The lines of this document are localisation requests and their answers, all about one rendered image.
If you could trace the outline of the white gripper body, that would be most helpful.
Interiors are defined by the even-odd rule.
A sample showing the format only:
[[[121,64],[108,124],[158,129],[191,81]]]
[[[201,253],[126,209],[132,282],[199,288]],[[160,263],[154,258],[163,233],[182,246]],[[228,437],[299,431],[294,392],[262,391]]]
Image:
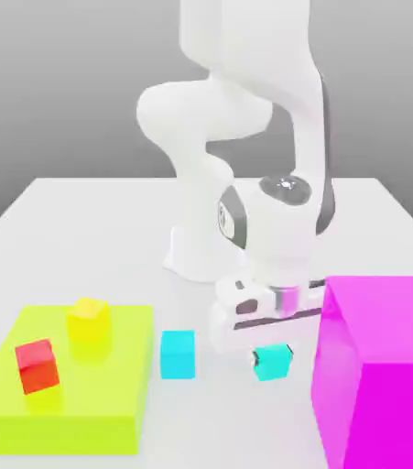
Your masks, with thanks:
[[[321,308],[316,308],[298,311],[287,318],[234,319],[224,306],[215,303],[211,309],[211,342],[218,353],[279,343],[296,345],[312,336],[320,317]]]

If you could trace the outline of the small teal cube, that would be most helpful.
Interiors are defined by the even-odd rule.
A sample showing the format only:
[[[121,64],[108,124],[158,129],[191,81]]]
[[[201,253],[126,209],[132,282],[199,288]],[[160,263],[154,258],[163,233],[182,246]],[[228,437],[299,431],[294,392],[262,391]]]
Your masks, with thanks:
[[[294,353],[288,344],[271,344],[253,350],[254,371],[260,381],[284,378],[288,375]]]

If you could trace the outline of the small cyan cube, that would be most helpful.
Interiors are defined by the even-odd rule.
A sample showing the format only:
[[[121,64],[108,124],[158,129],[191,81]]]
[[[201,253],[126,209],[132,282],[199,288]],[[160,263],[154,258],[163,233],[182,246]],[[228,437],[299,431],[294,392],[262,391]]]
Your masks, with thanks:
[[[195,332],[193,330],[162,332],[160,374],[163,379],[193,379],[195,377]]]

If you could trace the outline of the small yellow cube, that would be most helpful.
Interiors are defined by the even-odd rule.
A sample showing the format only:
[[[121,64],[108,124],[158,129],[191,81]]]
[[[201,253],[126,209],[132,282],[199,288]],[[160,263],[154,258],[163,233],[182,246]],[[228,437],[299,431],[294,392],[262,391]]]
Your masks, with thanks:
[[[78,299],[67,311],[69,337],[80,343],[101,341],[110,329],[110,311],[106,301]]]

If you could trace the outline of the small red cube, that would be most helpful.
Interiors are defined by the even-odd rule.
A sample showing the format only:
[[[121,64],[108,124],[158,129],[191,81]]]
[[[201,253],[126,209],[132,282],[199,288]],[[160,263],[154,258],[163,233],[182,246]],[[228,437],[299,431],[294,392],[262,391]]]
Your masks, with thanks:
[[[25,395],[60,383],[56,358],[49,339],[21,344],[15,348],[15,354]]]

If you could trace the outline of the large magenta box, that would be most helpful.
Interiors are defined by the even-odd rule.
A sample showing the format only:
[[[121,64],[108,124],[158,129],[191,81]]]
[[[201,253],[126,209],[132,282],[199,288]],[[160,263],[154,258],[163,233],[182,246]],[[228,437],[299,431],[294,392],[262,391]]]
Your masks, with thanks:
[[[413,469],[413,277],[327,278],[311,401],[329,469]]]

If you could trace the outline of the large lime green box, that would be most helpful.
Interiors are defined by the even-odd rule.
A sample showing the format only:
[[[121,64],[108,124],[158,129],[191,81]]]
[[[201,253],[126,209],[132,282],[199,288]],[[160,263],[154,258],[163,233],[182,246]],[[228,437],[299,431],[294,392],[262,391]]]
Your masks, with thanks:
[[[154,342],[150,306],[112,306],[105,342],[72,344],[67,309],[26,306],[0,346],[0,454],[138,452]],[[15,349],[47,339],[60,382],[23,391]]]

